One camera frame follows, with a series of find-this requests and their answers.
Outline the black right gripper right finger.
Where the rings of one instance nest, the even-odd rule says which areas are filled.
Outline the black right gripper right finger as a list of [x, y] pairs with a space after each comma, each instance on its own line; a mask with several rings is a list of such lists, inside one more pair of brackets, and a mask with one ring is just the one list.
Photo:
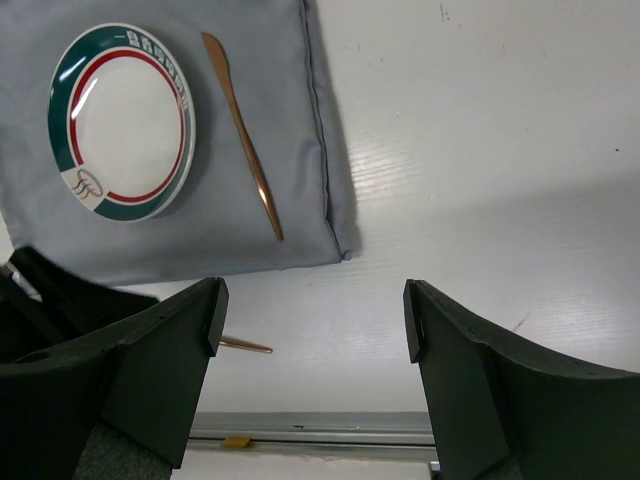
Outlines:
[[639, 377], [553, 351], [422, 280], [403, 293], [443, 479], [635, 479]]

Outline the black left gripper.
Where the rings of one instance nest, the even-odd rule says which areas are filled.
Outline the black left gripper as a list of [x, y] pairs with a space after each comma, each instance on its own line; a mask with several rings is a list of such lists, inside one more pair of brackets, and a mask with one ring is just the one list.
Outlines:
[[31, 246], [1, 266], [1, 362], [82, 337], [159, 300], [82, 279]]

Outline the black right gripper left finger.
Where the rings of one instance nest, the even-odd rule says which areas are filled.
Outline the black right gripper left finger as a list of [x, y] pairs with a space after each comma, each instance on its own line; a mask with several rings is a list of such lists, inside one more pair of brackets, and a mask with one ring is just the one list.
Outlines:
[[181, 467], [228, 306], [221, 278], [1, 367], [1, 476], [140, 479]]

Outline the copper fork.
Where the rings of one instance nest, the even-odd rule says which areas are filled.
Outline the copper fork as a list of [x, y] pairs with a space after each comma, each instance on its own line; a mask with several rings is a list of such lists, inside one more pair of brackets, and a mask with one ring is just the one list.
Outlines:
[[254, 353], [272, 354], [273, 349], [264, 345], [241, 340], [229, 336], [222, 336], [219, 345], [222, 347], [233, 348]]

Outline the grey cloth placemat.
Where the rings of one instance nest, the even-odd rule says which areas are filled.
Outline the grey cloth placemat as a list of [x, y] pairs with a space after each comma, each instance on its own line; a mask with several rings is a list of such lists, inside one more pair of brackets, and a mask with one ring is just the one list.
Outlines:
[[[47, 129], [54, 69], [83, 31], [141, 26], [175, 55], [195, 102], [196, 151], [160, 215], [114, 222], [82, 206]], [[284, 232], [276, 239], [201, 33], [215, 36]], [[126, 285], [337, 263], [355, 248], [355, 197], [312, 1], [5, 1], [1, 213], [12, 244]]]

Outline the white plate green red rim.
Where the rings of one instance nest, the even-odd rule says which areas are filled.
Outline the white plate green red rim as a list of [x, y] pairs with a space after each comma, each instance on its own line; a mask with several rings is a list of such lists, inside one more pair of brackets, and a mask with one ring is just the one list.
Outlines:
[[67, 47], [52, 78], [47, 122], [66, 186], [111, 221], [158, 215], [194, 159], [188, 81], [170, 50], [135, 25], [96, 25]]

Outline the copper knife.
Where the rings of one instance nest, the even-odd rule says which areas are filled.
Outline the copper knife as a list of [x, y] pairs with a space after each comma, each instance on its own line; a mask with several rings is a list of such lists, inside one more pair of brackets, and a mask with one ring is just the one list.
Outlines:
[[271, 193], [267, 178], [263, 171], [261, 162], [254, 148], [253, 142], [245, 126], [231, 78], [230, 64], [224, 47], [220, 41], [210, 33], [202, 32], [201, 38], [207, 51], [208, 57], [215, 70], [219, 84], [229, 106], [239, 139], [245, 153], [249, 169], [256, 183], [258, 195], [261, 198], [266, 215], [272, 226], [276, 239], [279, 242], [284, 240], [284, 232], [278, 216], [276, 204]]

